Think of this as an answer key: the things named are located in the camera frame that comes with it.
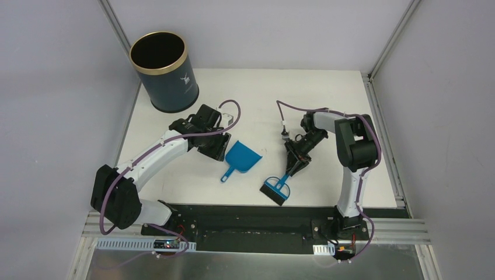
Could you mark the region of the blue hand brush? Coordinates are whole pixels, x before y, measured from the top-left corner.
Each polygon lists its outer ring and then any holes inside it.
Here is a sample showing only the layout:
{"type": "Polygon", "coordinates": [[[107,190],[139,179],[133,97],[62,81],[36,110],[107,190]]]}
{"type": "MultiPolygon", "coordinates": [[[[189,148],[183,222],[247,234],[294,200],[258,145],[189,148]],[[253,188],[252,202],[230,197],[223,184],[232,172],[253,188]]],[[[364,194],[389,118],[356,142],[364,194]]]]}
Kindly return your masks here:
{"type": "Polygon", "coordinates": [[[282,206],[289,199],[291,193],[287,184],[289,177],[288,174],[285,174],[282,177],[271,176],[266,178],[260,187],[260,192],[277,205],[282,206]]]}

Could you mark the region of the blue dustpan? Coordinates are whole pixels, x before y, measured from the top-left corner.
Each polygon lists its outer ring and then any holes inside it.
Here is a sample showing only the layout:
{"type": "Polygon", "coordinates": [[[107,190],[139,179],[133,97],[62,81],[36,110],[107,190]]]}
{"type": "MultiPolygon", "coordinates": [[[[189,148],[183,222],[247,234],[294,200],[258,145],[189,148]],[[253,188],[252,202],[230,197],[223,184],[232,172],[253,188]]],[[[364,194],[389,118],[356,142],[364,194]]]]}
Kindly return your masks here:
{"type": "Polygon", "coordinates": [[[260,154],[243,143],[236,141],[225,155],[225,161],[229,165],[229,168],[221,177],[220,182],[226,182],[233,172],[248,172],[261,159],[262,156],[260,154]]]}

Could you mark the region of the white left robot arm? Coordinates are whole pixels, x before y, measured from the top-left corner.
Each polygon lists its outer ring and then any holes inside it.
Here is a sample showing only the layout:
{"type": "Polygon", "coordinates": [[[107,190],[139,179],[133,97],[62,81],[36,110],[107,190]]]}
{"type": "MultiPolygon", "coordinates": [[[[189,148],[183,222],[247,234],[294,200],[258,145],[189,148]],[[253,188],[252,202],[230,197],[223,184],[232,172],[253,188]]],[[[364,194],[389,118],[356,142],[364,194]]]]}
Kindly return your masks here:
{"type": "Polygon", "coordinates": [[[112,229],[126,229],[135,223],[154,224],[164,236],[173,235],[178,220],[172,216],[172,209],[163,201],[140,198],[140,191],[166,165],[192,149],[223,161],[231,138],[227,130],[236,121],[233,116],[203,104],[195,114],[172,122],[139,155],[116,167],[100,167],[90,199],[91,207],[100,214],[100,232],[110,233],[104,228],[104,222],[109,221],[112,229]]]}

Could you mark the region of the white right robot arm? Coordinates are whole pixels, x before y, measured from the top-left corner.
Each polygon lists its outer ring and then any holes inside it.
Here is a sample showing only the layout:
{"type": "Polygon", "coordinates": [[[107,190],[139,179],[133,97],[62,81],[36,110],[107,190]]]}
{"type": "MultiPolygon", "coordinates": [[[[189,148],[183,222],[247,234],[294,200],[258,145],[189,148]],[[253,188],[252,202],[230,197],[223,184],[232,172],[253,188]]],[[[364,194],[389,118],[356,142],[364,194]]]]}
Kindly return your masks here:
{"type": "Polygon", "coordinates": [[[372,118],[368,114],[340,114],[334,111],[307,112],[301,120],[305,134],[299,140],[288,139],[285,176],[292,177],[311,162],[309,155],[317,144],[335,135],[336,152],[343,166],[341,193],[331,230],[339,239],[353,234],[363,219],[358,204],[364,193],[368,173],[381,160],[381,147],[372,118]]]}

